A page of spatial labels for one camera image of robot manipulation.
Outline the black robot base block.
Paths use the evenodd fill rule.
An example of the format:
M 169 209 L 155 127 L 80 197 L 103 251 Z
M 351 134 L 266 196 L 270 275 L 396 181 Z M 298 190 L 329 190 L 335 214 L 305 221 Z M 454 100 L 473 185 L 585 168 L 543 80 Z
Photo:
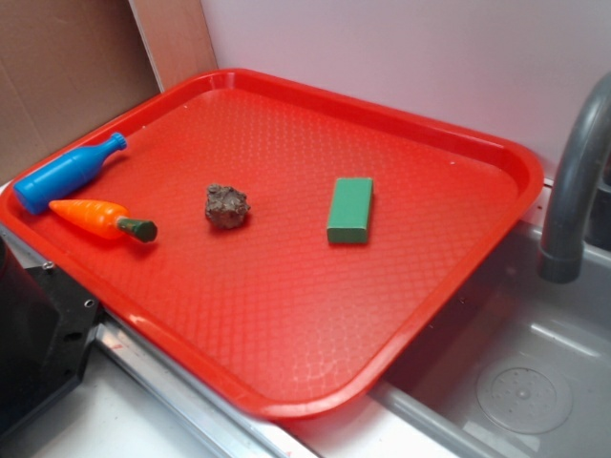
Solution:
M 54 264 L 26 268 L 1 243 L 1 439 L 82 381 L 97 297 Z

